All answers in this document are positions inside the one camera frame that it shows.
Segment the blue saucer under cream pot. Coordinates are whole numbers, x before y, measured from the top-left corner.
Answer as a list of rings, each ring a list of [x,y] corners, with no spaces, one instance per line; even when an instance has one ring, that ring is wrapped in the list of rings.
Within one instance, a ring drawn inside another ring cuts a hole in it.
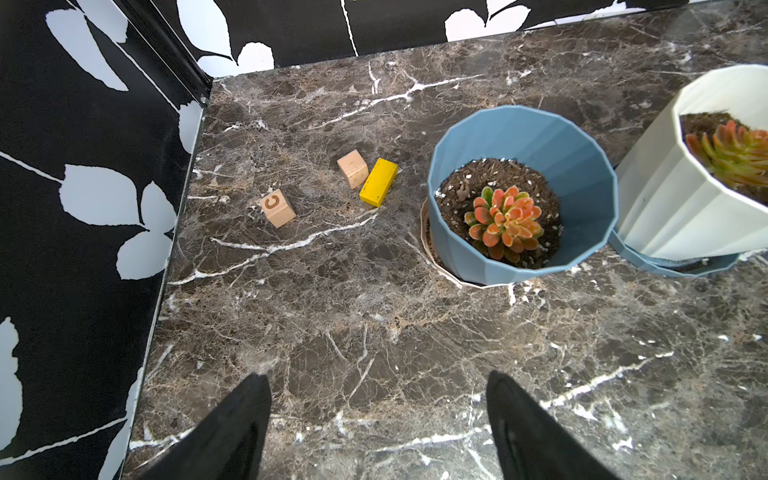
[[[739,254],[672,261],[644,256],[627,246],[612,230],[608,239],[611,247],[635,267],[657,275],[677,278],[700,278],[729,270],[739,260]]]

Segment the plain wooden cube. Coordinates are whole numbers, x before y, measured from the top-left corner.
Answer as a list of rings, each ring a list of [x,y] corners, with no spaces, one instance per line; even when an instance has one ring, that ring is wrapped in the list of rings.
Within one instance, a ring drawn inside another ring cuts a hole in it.
[[[353,150],[339,158],[337,165],[352,189],[362,186],[369,176],[368,166],[357,150]]]

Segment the red green succulent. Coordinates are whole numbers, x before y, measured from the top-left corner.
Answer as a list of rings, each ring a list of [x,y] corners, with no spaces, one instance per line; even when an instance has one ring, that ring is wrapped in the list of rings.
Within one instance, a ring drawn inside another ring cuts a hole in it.
[[[729,120],[711,134],[687,134],[684,140],[699,163],[729,188],[767,187],[766,130],[750,130]]]

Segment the blue ribbed plant pot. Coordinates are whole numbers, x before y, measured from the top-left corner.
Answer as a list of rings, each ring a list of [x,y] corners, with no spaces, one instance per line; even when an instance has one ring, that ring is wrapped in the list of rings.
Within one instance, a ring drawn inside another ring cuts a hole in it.
[[[560,246],[540,269],[519,269],[482,255],[443,220],[435,194],[472,160],[516,159],[543,175],[560,203]],[[487,286],[566,271],[604,246],[618,216],[618,180],[599,144],[559,115],[525,106],[480,110],[450,127],[437,143],[427,175],[430,238],[456,279]]]

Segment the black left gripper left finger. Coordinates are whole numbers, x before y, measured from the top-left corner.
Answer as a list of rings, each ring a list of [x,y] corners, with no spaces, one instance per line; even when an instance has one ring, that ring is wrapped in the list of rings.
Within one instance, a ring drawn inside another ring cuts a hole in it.
[[[257,478],[271,403],[268,377],[249,375],[142,477]]]

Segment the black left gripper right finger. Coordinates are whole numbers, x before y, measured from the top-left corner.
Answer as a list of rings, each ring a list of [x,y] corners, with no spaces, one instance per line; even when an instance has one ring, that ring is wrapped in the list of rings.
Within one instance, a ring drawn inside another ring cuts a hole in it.
[[[487,411],[505,479],[614,479],[510,376],[492,371]]]

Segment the orange red succulent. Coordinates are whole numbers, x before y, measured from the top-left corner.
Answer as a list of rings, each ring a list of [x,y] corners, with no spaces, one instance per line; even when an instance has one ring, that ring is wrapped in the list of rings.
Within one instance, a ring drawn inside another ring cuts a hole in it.
[[[473,246],[496,261],[516,264],[526,251],[539,248],[544,228],[542,210],[528,192],[517,186],[506,190],[485,186],[464,214]]]

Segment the cream ribbed plant pot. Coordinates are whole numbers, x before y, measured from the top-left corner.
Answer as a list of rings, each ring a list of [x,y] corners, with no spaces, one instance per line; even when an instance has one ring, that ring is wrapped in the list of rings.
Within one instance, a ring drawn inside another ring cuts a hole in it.
[[[616,234],[647,257],[684,261],[767,246],[767,208],[707,172],[690,154],[680,118],[725,112],[767,126],[767,68],[711,70],[678,91],[616,169]]]

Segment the yellow wooden block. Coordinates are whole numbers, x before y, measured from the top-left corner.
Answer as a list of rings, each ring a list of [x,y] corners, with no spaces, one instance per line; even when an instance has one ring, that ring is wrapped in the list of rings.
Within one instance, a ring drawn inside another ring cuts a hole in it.
[[[397,164],[379,158],[360,191],[360,199],[368,205],[379,208],[384,202],[397,172]]]

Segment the wooden letter C cube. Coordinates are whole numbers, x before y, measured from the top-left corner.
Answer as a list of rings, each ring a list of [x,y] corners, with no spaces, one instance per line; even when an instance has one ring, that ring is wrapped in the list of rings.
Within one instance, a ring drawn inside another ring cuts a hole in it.
[[[264,196],[259,205],[266,219],[275,228],[280,228],[296,218],[296,213],[280,189]]]

